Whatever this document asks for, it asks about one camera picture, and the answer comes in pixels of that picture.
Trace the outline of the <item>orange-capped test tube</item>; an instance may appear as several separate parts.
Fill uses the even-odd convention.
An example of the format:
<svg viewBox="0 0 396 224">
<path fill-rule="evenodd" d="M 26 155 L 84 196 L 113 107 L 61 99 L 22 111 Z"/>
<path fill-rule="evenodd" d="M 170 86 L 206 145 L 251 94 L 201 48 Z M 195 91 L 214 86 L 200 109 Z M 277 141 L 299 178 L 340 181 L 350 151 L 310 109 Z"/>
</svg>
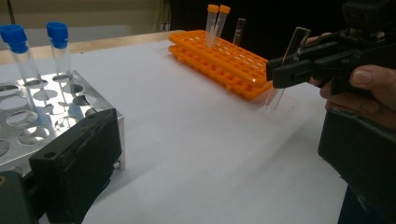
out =
<svg viewBox="0 0 396 224">
<path fill-rule="evenodd" d="M 214 34 L 211 41 L 212 46 L 214 46 L 215 42 L 220 38 L 224 24 L 227 20 L 227 16 L 229 15 L 230 11 L 231 11 L 230 7 L 224 5 L 219 6 L 219 14 L 217 16 L 217 20 L 214 28 Z"/>
<path fill-rule="evenodd" d="M 219 7 L 217 5 L 209 4 L 207 6 L 207 18 L 205 26 L 205 46 L 210 48 L 212 46 L 212 37 L 217 21 Z"/>
</svg>

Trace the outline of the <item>dark curtain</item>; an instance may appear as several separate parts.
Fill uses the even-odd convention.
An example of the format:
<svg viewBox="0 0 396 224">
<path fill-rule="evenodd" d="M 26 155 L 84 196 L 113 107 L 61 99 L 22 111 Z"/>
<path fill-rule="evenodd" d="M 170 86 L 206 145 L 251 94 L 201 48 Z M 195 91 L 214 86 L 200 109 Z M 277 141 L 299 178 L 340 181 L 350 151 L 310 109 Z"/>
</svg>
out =
<svg viewBox="0 0 396 224">
<path fill-rule="evenodd" d="M 346 0 L 170 0 L 173 30 L 205 29 L 207 6 L 231 9 L 221 37 L 232 41 L 237 21 L 246 21 L 240 46 L 265 59 L 286 51 L 294 29 L 304 27 L 311 35 L 345 27 L 342 5 Z"/>
</svg>

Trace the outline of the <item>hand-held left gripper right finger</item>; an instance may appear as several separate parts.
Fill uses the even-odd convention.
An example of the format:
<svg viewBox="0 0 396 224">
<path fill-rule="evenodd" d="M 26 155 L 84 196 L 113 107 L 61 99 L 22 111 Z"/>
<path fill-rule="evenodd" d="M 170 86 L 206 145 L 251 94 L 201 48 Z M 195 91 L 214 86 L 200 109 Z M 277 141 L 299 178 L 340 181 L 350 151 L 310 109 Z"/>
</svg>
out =
<svg viewBox="0 0 396 224">
<path fill-rule="evenodd" d="M 343 221 L 396 224 L 396 131 L 363 117 L 326 112 L 319 156 L 346 181 Z"/>
</svg>

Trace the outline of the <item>metal test tube rack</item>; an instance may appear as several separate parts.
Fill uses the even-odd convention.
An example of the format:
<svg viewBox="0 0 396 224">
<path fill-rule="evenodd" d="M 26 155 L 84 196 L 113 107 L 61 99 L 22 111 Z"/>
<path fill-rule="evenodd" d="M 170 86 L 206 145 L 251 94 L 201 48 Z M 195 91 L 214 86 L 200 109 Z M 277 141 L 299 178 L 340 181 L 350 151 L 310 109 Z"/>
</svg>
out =
<svg viewBox="0 0 396 224">
<path fill-rule="evenodd" d="M 0 83 L 0 171 L 30 171 L 28 159 L 78 122 L 110 109 L 78 72 L 48 74 L 41 82 Z"/>
</svg>

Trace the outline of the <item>white board sheet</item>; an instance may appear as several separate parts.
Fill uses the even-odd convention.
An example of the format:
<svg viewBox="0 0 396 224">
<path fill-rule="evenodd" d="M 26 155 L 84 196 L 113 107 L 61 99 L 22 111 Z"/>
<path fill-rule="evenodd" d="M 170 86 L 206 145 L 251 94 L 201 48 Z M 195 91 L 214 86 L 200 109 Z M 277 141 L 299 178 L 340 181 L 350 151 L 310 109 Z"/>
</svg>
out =
<svg viewBox="0 0 396 224">
<path fill-rule="evenodd" d="M 318 90 L 275 111 L 178 62 L 168 41 L 83 51 L 74 67 L 124 116 L 126 168 L 84 224 L 336 224 L 346 189 L 318 155 Z"/>
</svg>

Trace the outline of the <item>clear test tube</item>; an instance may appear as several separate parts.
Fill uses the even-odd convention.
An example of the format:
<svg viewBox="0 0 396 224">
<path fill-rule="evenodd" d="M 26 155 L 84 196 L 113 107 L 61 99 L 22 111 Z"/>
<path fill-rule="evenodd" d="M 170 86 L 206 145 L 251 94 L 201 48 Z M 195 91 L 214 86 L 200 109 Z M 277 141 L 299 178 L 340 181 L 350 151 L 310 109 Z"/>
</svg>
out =
<svg viewBox="0 0 396 224">
<path fill-rule="evenodd" d="M 286 65 L 288 63 L 296 63 L 299 61 L 310 33 L 311 31 L 304 27 L 295 28 L 285 54 L 281 59 L 279 59 L 279 66 Z M 281 97 L 283 96 L 283 93 L 284 89 L 277 89 L 273 87 L 265 101 L 265 108 L 268 111 L 275 111 L 281 100 Z"/>
<path fill-rule="evenodd" d="M 233 44 L 239 46 L 242 40 L 242 36 L 245 30 L 247 20 L 244 18 L 239 18 L 235 27 L 233 35 Z"/>
</svg>

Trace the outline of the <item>orange test tube rack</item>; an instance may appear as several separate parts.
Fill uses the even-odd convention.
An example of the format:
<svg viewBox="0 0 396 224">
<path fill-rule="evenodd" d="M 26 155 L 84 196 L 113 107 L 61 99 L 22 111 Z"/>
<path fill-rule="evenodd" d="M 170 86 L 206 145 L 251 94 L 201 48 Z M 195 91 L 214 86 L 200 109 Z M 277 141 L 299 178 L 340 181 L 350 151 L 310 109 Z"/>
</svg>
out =
<svg viewBox="0 0 396 224">
<path fill-rule="evenodd" d="M 218 38 L 207 48 L 203 30 L 171 34 L 169 40 L 168 50 L 180 62 L 249 101 L 273 87 L 266 78 L 267 60 L 233 43 Z"/>
</svg>

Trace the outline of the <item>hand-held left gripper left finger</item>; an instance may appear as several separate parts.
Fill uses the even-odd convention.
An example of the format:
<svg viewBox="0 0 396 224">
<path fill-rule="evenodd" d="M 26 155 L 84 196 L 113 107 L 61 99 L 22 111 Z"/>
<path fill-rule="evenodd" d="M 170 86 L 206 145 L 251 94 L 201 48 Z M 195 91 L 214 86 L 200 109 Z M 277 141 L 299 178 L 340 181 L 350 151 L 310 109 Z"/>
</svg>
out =
<svg viewBox="0 0 396 224">
<path fill-rule="evenodd" d="M 81 224 L 121 152 L 117 110 L 111 108 L 79 121 L 30 157 L 34 177 L 49 195 L 49 221 Z"/>
</svg>

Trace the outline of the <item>blue-capped test tube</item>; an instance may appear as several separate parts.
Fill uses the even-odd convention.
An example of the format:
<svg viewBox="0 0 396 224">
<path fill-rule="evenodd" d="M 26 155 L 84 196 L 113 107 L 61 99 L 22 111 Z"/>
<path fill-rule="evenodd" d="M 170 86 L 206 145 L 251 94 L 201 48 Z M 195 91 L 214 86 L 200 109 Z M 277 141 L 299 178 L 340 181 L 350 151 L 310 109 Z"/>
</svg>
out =
<svg viewBox="0 0 396 224">
<path fill-rule="evenodd" d="M 0 26 L 0 37 L 7 44 L 11 58 L 21 75 L 18 83 L 22 87 L 24 97 L 28 99 L 30 108 L 36 110 L 31 90 L 43 91 L 45 82 L 38 72 L 24 29 L 18 24 L 3 25 Z"/>
<path fill-rule="evenodd" d="M 73 94 L 73 69 L 70 59 L 68 27 L 65 23 L 50 21 L 46 23 L 47 34 L 51 43 L 52 57 L 56 69 L 56 79 L 64 81 L 63 90 Z"/>
</svg>

